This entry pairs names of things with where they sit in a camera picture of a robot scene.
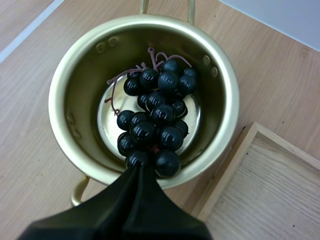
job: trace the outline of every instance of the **metal pot bottom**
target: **metal pot bottom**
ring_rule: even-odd
[[[133,112],[141,112],[137,105],[137,97],[129,96],[124,91],[124,83],[127,77],[121,77],[115,87],[113,104],[116,109],[120,111],[131,110]],[[106,99],[112,96],[113,84],[104,92],[97,111],[97,126],[98,132],[105,146],[111,151],[122,163],[125,161],[125,157],[122,156],[117,148],[118,136],[124,131],[117,126],[117,116],[112,109],[111,102],[105,102]],[[183,118],[189,127],[189,134],[185,137],[183,145],[176,151],[178,155],[183,155],[193,144],[196,139],[197,132],[200,126],[201,119],[201,105],[196,94],[189,95],[184,99],[184,102],[188,109],[188,114]],[[190,162],[192,159],[188,157],[182,158],[182,165]]]

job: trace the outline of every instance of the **wood grain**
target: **wood grain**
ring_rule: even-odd
[[[14,239],[31,221],[70,207],[70,193],[82,174],[63,155],[50,129],[52,76],[79,37],[111,19],[137,14],[139,4],[139,0],[65,1],[0,64],[1,240]],[[185,0],[151,0],[148,12],[187,19]],[[216,0],[196,1],[195,25],[222,46],[238,76],[236,135],[243,126],[259,121],[320,158],[320,53]],[[219,165],[217,161],[167,194],[192,212]],[[84,198],[103,188],[91,182]]]
[[[318,239],[320,162],[258,124],[242,135],[199,216],[214,239]]]
[[[1,0],[0,52],[53,0]]]

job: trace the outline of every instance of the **white wall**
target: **white wall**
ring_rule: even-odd
[[[221,0],[320,52],[320,0]]]

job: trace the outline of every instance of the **pot rim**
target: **pot rim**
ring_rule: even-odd
[[[104,36],[120,28],[141,25],[161,26],[163,29],[176,31],[193,38],[211,54],[219,66],[220,74],[224,79],[225,112],[221,125],[214,140],[201,153],[201,161],[194,160],[184,167],[180,173],[172,178],[159,179],[162,188],[170,188],[183,184],[203,173],[223,153],[233,136],[239,114],[239,87],[233,67],[219,45],[205,32],[184,21],[156,15],[131,15],[116,18],[105,22],[78,39],[60,61],[52,78],[48,110],[53,134],[61,150],[67,158],[85,175],[106,185],[110,185],[119,176],[120,172],[93,161],[75,142],[65,120],[64,101],[65,93],[73,69],[83,55]]]

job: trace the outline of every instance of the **pot handle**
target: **pot handle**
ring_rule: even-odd
[[[71,193],[71,204],[73,207],[76,207],[80,204],[82,204],[81,197],[84,194],[88,183],[89,183],[90,177],[84,175],[84,179],[79,181],[77,185],[75,186],[74,190]]]
[[[147,14],[149,0],[141,0],[140,14]],[[188,0],[188,23],[195,25],[195,0]]]

